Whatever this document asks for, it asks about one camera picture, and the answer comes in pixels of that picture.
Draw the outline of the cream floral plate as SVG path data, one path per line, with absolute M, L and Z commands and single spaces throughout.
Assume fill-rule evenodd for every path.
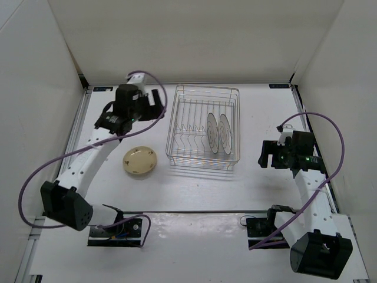
M 130 149 L 123 157 L 123 170 L 130 175 L 145 175 L 157 165 L 156 151 L 147 146 Z

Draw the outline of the wire dish rack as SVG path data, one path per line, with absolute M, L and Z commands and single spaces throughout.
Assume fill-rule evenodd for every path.
M 240 160 L 240 92 L 234 87 L 179 84 L 176 87 L 166 144 L 173 166 L 232 170 Z M 232 151 L 225 154 L 220 141 L 217 154 L 207 139 L 207 115 L 213 113 L 218 129 L 225 114 L 232 131 Z

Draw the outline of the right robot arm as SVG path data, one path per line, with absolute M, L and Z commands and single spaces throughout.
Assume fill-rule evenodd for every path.
M 319 186 L 326 179 L 321 157 L 314 155 L 312 133 L 285 127 L 279 140 L 262 144 L 260 167 L 289 169 L 299 190 L 303 213 L 288 206 L 272 206 L 264 228 L 277 236 L 282 233 L 290 247 L 293 272 L 338 279 L 353 251 L 352 241 L 344 238 L 333 221 L 327 193 Z M 286 222 L 295 220 L 286 227 Z

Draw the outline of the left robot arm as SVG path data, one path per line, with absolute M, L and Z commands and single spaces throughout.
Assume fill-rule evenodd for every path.
M 87 147 L 76 154 L 70 167 L 55 181 L 41 186 L 45 216 L 76 231 L 88 226 L 103 228 L 109 235 L 123 231 L 120 213 L 109 205 L 92 205 L 85 199 L 93 178 L 110 153 L 118 147 L 125 135 L 132 136 L 133 123 L 159 120 L 165 107 L 157 89 L 151 91 L 154 104 L 133 84 L 121 84 L 114 101 L 102 110 L 94 124 Z

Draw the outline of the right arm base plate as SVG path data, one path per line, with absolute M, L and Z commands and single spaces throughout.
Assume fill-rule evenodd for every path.
M 267 210 L 266 216 L 257 217 L 253 215 L 243 215 L 239 219 L 240 226 L 246 228 L 249 247 L 257 244 L 262 239 L 269 236 L 277 228 L 275 227 L 275 216 L 277 212 L 288 212 L 296 214 L 296 211 L 289 206 L 273 205 Z M 263 246 L 259 249 L 289 249 L 288 243 L 284 236 L 279 232 L 273 239 L 267 243 L 274 243 L 271 246 Z

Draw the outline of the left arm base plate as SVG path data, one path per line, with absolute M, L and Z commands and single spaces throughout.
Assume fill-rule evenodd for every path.
M 141 245 L 143 220 L 134 218 L 109 229 L 90 227 L 87 246 L 136 248 Z

